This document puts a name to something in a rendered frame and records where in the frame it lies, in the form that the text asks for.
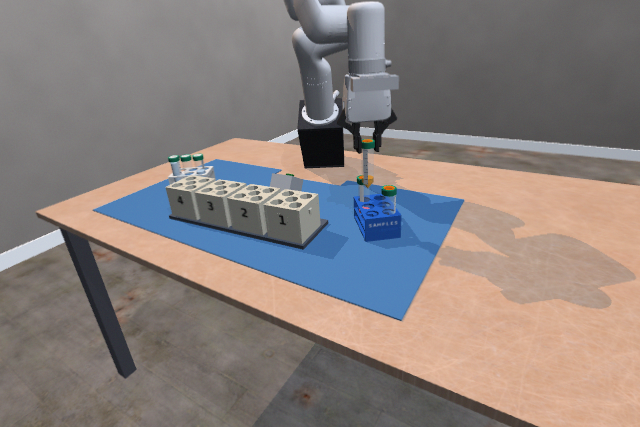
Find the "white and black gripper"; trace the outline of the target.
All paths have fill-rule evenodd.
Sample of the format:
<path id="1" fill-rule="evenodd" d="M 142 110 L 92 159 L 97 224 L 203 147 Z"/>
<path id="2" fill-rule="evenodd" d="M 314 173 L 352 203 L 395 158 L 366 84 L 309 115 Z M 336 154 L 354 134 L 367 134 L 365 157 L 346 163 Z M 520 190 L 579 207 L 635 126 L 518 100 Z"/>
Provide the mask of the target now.
<path id="1" fill-rule="evenodd" d="M 379 152 L 379 147 L 381 147 L 381 134 L 383 134 L 383 131 L 390 124 L 397 120 L 397 117 L 391 108 L 390 90 L 352 92 L 350 87 L 350 77 L 356 76 L 350 73 L 349 75 L 345 75 L 343 86 L 343 111 L 337 121 L 337 124 L 353 134 L 354 149 L 356 149 L 358 154 L 361 154 L 362 138 L 359 133 L 360 123 L 374 121 L 374 150 Z M 352 123 L 352 126 L 349 123 L 346 123 L 345 120 Z"/>

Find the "blue flat mat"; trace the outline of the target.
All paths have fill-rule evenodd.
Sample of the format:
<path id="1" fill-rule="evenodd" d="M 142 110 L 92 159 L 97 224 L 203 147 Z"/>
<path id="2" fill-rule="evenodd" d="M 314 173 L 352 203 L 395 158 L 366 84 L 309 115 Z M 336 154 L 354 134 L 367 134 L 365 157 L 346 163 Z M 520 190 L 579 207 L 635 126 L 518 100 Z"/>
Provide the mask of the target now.
<path id="1" fill-rule="evenodd" d="M 281 169 L 215 159 L 218 179 L 270 187 Z M 354 218 L 358 184 L 303 179 L 325 228 L 305 249 L 169 219 L 166 179 L 93 211 L 246 267 L 402 321 L 465 199 L 397 188 L 401 238 L 365 242 Z"/>

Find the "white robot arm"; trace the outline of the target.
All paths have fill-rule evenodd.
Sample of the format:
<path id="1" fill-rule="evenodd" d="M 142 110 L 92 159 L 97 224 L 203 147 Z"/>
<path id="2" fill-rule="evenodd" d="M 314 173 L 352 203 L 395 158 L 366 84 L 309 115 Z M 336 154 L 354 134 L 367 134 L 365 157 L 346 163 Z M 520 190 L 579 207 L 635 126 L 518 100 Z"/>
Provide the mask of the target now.
<path id="1" fill-rule="evenodd" d="M 292 44 L 300 69 L 305 122 L 323 126 L 338 116 L 334 101 L 340 93 L 337 90 L 333 93 L 331 68 L 323 58 L 330 54 L 348 49 L 349 73 L 356 76 L 350 78 L 352 92 L 399 89 L 399 76 L 384 73 L 391 67 L 391 60 L 384 58 L 385 11 L 381 3 L 346 5 L 344 0 L 294 0 L 294 3 L 284 0 L 284 3 L 290 17 L 301 25 L 292 35 Z"/>

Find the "white tube rack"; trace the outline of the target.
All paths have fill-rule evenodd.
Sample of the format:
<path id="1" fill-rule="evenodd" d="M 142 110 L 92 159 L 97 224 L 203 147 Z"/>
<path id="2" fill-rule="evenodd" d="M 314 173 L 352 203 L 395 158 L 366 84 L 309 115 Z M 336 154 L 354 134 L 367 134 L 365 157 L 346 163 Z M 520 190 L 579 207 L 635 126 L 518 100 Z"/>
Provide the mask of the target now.
<path id="1" fill-rule="evenodd" d="M 216 179 L 216 178 L 215 178 L 215 173 L 214 173 L 213 168 L 212 168 L 211 166 L 206 166 L 205 168 L 209 168 L 209 169 L 205 170 L 205 172 L 206 172 L 206 173 L 204 173 L 204 174 L 197 174 L 197 173 L 196 173 L 196 170 L 195 170 L 195 171 L 194 171 L 194 174 L 191 174 L 191 175 L 194 175 L 194 176 L 206 176 L 207 178 L 214 178 L 214 179 Z M 168 177 L 169 184 L 171 185 L 171 184 L 175 183 L 175 182 L 174 182 L 174 178 L 182 178 L 182 177 L 183 177 L 183 179 L 184 179 L 185 177 L 188 177 L 188 176 L 190 176 L 190 175 L 185 175 L 185 174 L 184 174 L 184 171 L 182 171 L 182 174 L 181 174 L 181 175 L 179 175 L 179 176 L 173 176 L 173 174 L 171 174 L 171 175 Z"/>

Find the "blue tube rack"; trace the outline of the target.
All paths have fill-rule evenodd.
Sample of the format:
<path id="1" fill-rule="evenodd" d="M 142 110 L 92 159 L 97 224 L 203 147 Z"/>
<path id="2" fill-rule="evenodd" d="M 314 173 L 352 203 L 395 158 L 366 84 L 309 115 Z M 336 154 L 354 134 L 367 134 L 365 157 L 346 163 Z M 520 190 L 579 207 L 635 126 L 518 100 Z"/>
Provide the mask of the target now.
<path id="1" fill-rule="evenodd" d="M 370 209 L 362 208 L 364 205 L 370 205 Z M 365 242 L 401 238 L 401 214 L 397 208 L 394 214 L 383 214 L 382 194 L 370 195 L 368 202 L 360 202 L 355 196 L 354 218 Z"/>

